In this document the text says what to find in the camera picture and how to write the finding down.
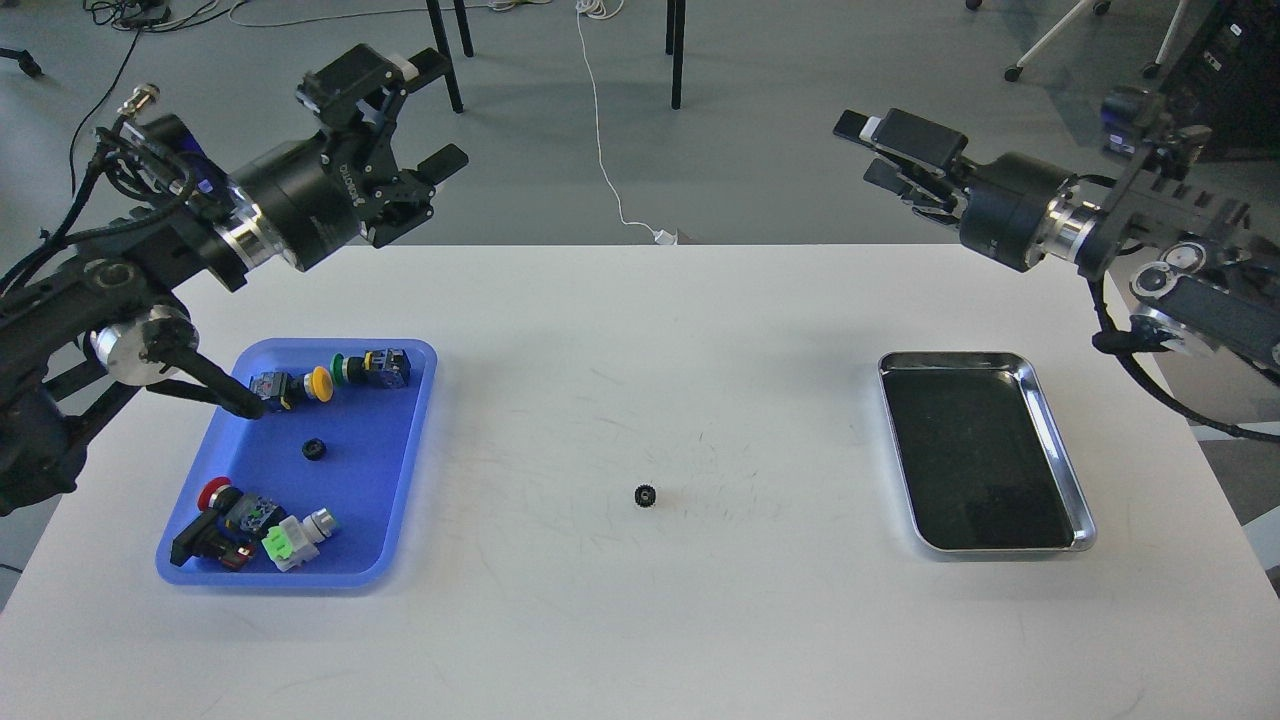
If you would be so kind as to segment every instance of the electrical component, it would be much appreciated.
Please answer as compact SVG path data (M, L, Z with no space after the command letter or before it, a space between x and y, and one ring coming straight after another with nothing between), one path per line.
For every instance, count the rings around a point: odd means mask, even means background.
M244 492L225 477L209 480L200 491L196 507L202 512L215 510L223 518L224 528L253 539L265 538L268 530L288 516L274 500Z
M207 509L191 521L169 548L169 562L182 568L192 557L216 560L228 570L239 570L253 559L253 544L228 538L219 530L218 510Z
M301 378L294 378L283 370L270 370L250 378L248 389L261 398L271 413L284 413L307 400L320 402L333 400L333 375L320 365Z
M403 350L370 350L364 356L333 356L329 365L338 384L374 386L387 389L402 388L408 384L410 361Z
M301 521L289 515L268 530L262 538L262 550L275 562L275 568L285 573L319 557L320 550L316 546L332 537L335 529L338 520L324 507Z

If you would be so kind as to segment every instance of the black cable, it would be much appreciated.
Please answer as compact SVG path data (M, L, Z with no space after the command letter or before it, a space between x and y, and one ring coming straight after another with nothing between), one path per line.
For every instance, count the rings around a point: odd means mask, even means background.
M1116 324L1111 319L1111 314L1107 313L1107 304L1102 299L1101 281L1089 281L1089 295L1093 296L1093 311L1098 316L1098 325L1101 325L1102 332L1103 333L1117 332ZM1155 397L1157 401L1160 401L1161 405L1169 407L1174 413L1178 413L1183 418L1187 418L1193 423L1199 423L1206 428L1212 428L1220 433L1229 434L1231 437L1243 439L1256 439L1260 442L1280 443L1280 436L1247 430L1239 425L1231 425L1228 423L1222 423L1220 420L1215 420L1212 418L1207 418L1192 410L1190 407L1183 405L1181 402L1175 400L1174 396L1165 392L1165 388L1160 387L1160 384L1155 379L1152 379L1152 377L1147 373L1147 370L1138 364L1138 360L1134 359L1132 352L1117 352L1115 357L1120 363L1120 366L1124 368L1125 373L1128 373L1129 377L1133 378L1135 383L1138 383L1138 387L1147 391L1147 395Z
M195 17L195 15L188 15L188 17L187 17L186 19L183 19L183 20L179 20L179 23L178 23L177 26L173 26L173 27L165 27L165 28L160 28L160 29L150 29L150 31L147 31L147 32L151 32L151 33L155 33L155 35L160 35L160 33L163 33L163 32L177 32L177 31L179 31L179 29L191 29L191 28L193 28L193 27L200 27L200 26L202 26L202 24L205 24L205 23L210 23L210 22L214 22L214 20L216 20L218 18L220 18L220 17L223 17L223 15L227 15L227 14L229 14L229 13L230 13L232 10L234 10L234 9L236 9L234 6L232 6L232 8L228 8L228 9L223 10L223 12L220 12L220 13L216 13L216 14L212 14L212 15L209 15L207 18L205 18L205 19L202 19L202 20L200 20L200 22L195 22L195 23L188 23L188 20L191 20L191 18L193 18L193 17Z
M9 292L22 287L22 284L27 281L22 279L19 283L19 278L26 277L29 279L31 275L38 272L45 263L52 260L54 256L61 251L59 246L61 245L63 238L67 237L72 224L74 224L76 219L79 218L84 205L88 204L88 197L93 192L93 186L97 183L97 178L102 174L99 160L100 152L95 151L93 159L90 160L88 168L84 170L84 183L81 184L79 190L76 192L76 199L72 200L70 209L67 211L63 222L58 225L58 229L54 231L54 234L46 237L45 242L41 243L40 247L31 251L31 254L19 260L13 268L9 269L8 273L5 273L3 278L0 278L0 296L8 295Z
M124 74L124 67L129 64L129 58L133 56L133 49L138 46L138 38L141 37L142 28L138 28L138 31L133 33L133 42L129 44L129 51L124 54L124 60L120 61L120 69L115 70L115 77L111 78L111 86L106 88L106 92L102 94L102 97L97 101L97 104L93 105L88 113L84 113L79 124L76 126L76 132L72 133L72 145L67 149L67 165L72 169L72 195L76 195L76 140L79 138L79 131L84 127L84 123L93 117L93 113L96 113L97 109L106 102L106 99L115 92L115 86L120 83L120 76Z

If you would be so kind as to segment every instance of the silver cylinder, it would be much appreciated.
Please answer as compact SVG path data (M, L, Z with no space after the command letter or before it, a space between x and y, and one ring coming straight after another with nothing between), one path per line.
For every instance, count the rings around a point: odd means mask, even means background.
M214 229L239 258L246 270L252 270L283 251L284 242L271 223L241 188L232 186L236 210Z
M1098 210L1092 202L1075 205L1065 196L1055 197L1048 204L1038 233L1043 238L1043 251L1075 264L1080 247L1098 223Z
M152 323L170 320L179 320L191 325L191 319L182 310L168 305L156 305L132 320L108 325L97 331L90 337L90 345L93 347L93 354L97 356L99 363L116 380L134 387L157 383L172 375L177 369L142 357L146 350L146 329ZM195 350L197 345L200 345L200 336L195 334L191 341L191 348Z

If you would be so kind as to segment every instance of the metal tray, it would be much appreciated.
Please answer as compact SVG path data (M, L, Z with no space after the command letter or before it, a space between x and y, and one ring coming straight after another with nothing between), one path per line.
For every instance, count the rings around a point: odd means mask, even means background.
M931 548L1082 551L1096 528L1032 365L1009 352L891 352L881 388Z

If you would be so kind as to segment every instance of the chair leg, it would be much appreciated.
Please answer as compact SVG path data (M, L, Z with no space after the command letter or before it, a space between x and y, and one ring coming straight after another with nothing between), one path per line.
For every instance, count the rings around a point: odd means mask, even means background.
M671 55L673 38L671 33L676 29L676 0L667 0L667 54Z
M453 0L453 14L458 17L458 35L462 36L462 54L475 58L476 51L471 47L471 24L467 23L466 0Z
M685 73L685 0L675 0L675 28L672 37L672 55L675 63L671 65L671 109L680 109L680 92Z
M1036 45L1032 45L1032 49L1028 50L1027 54L1023 55L1021 59L1018 60L1016 67L1021 68L1021 67L1025 67L1027 63L1030 63L1032 58L1034 58L1036 55L1038 55L1039 51L1044 47L1044 45L1050 40L1053 40L1053 37L1057 36L1057 33L1062 32L1062 28L1066 27L1068 23L1070 23L1071 20L1074 20L1076 17L1079 17L1083 13L1089 12L1091 8L1092 8L1092 5L1093 5L1093 0L1080 0L1079 3L1076 3L1075 6L1071 8L1071 10L1069 13L1066 13L1065 15L1062 15L1062 19L1057 20L1057 24L1055 24L1053 27L1051 27L1048 29L1048 32L1044 33L1044 37L1041 37L1036 42Z
M458 76L453 72L453 56L449 55L449 38L444 35L444 18L440 13L440 0L426 0L426 12L431 15L431 32L435 35L435 49L449 59L449 72L444 73L444 85L449 88L449 105L454 113L462 111L462 92L458 90Z
M1157 65L1165 64L1165 60L1169 59L1169 47L1174 44L1174 36L1178 35L1178 26L1183 24L1183 17L1187 14L1188 5L1190 5L1190 0L1178 0L1178 9L1174 10L1174 20L1169 23L1169 32L1165 33L1165 41L1160 44L1160 53L1156 54Z

